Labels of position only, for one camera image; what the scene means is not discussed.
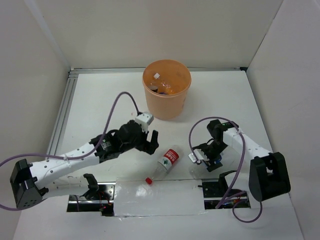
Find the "black label bottle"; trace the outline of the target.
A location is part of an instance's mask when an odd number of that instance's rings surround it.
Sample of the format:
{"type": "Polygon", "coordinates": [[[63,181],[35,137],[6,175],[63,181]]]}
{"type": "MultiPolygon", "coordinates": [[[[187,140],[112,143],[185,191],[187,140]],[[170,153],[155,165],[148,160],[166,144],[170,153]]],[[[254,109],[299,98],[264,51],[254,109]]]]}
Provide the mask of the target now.
{"type": "Polygon", "coordinates": [[[155,85],[150,85],[148,88],[154,93],[158,93],[159,92],[159,88],[157,86],[155,86],[155,85]]]}

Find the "orange juice bottle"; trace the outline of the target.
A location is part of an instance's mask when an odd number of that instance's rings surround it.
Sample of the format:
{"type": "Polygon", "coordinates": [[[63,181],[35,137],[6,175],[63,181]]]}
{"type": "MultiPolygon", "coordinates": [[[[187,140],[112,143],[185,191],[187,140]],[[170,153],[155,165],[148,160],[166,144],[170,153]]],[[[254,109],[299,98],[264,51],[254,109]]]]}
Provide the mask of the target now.
{"type": "Polygon", "coordinates": [[[163,95],[174,95],[180,93],[183,89],[184,86],[179,81],[161,80],[158,93],[163,95]]]}

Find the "blue label water bottle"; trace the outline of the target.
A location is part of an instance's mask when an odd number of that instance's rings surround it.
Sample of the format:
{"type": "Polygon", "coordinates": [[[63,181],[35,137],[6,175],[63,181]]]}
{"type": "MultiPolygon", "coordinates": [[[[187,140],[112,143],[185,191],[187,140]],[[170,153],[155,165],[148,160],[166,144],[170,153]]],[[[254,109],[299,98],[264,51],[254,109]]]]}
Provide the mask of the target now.
{"type": "Polygon", "coordinates": [[[189,168],[189,173],[194,179],[204,178],[211,172],[207,170],[206,162],[201,164],[192,163],[192,166],[189,168]]]}

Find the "clear bottle white cap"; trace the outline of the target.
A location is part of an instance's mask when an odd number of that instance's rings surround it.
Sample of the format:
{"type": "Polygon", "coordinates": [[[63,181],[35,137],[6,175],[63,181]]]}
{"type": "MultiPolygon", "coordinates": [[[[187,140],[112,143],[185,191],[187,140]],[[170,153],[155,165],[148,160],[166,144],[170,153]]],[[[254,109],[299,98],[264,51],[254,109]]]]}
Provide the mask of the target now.
{"type": "Polygon", "coordinates": [[[173,90],[172,86],[170,85],[170,82],[168,80],[166,80],[165,78],[163,78],[159,73],[155,73],[153,75],[153,78],[154,78],[154,82],[158,88],[161,88],[166,91],[173,90]]]}

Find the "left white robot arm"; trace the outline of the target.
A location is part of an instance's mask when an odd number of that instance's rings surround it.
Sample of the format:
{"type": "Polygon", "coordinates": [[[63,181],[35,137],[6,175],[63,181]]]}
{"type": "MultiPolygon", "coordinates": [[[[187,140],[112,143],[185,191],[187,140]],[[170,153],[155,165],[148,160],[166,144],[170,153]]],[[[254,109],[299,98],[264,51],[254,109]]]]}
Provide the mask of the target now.
{"type": "Polygon", "coordinates": [[[154,154],[159,147],[159,133],[153,130],[150,141],[147,140],[148,133],[142,124],[130,120],[120,129],[98,135],[58,158],[46,157],[34,163],[29,163],[25,158],[17,161],[9,179],[16,208],[28,209],[45,199],[63,195],[94,199],[99,193],[99,185],[93,174],[85,173],[80,177],[71,174],[116,159],[132,149],[154,154]]]}

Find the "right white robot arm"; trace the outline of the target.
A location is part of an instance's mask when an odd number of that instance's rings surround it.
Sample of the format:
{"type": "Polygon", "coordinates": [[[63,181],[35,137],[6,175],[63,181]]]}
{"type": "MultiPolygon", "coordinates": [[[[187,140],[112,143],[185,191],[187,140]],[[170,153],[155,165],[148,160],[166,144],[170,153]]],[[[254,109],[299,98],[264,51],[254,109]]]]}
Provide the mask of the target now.
{"type": "Polygon", "coordinates": [[[231,179],[219,182],[218,190],[223,196],[230,196],[235,189],[248,191],[258,202],[289,193],[291,183],[285,157],[280,152],[271,152],[250,139],[230,122],[218,119],[207,125],[213,142],[202,143],[193,149],[200,150],[202,162],[208,172],[223,166],[222,152],[230,147],[236,151],[243,164],[234,183],[231,179]]]}

